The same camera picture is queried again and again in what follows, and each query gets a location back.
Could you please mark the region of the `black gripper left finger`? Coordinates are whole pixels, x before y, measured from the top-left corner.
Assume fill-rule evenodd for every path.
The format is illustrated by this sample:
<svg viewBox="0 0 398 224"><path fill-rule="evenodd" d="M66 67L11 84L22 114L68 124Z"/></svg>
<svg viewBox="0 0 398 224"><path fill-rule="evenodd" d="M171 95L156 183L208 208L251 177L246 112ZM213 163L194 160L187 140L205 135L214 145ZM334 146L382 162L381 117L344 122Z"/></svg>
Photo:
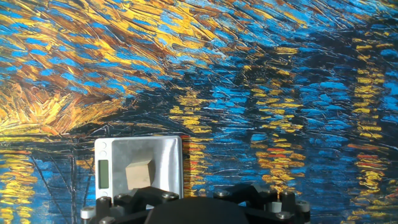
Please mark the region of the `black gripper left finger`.
<svg viewBox="0 0 398 224"><path fill-rule="evenodd" d="M156 207L179 198L175 192L156 187L133 189L113 197L101 196L96 199L94 206L81 209L80 223L144 223L149 206Z"/></svg>

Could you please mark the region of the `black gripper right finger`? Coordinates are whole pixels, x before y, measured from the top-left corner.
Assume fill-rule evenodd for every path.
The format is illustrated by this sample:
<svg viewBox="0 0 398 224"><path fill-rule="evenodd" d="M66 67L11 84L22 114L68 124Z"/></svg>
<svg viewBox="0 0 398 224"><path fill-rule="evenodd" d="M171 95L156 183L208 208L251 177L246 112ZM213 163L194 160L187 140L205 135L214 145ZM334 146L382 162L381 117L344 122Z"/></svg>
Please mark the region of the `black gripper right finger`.
<svg viewBox="0 0 398 224"><path fill-rule="evenodd" d="M290 190L278 192L258 185L237 184L217 189L213 198L228 202L231 215L243 215L246 223L310 224L310 203L297 200Z"/></svg>

